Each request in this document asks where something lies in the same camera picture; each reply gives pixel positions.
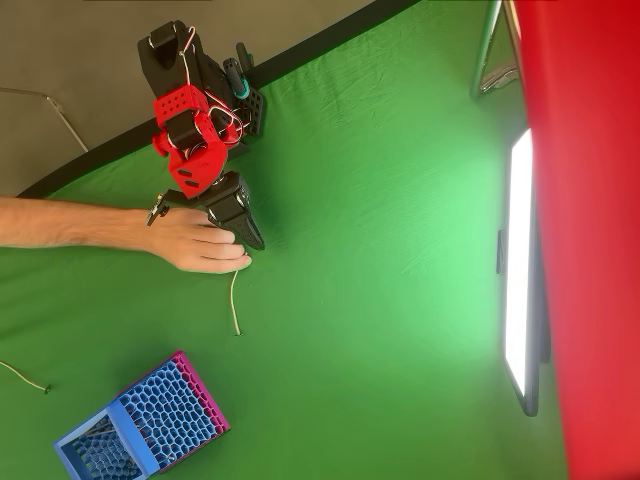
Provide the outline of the bare person hand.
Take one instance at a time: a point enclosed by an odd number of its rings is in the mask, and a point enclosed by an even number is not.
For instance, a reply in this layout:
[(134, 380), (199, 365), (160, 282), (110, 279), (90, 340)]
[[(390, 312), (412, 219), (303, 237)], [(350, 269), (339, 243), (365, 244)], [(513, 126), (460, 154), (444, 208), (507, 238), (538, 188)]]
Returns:
[(225, 274), (252, 261), (232, 232), (215, 227), (204, 212), (186, 208), (171, 209), (144, 226), (141, 246), (187, 272)]

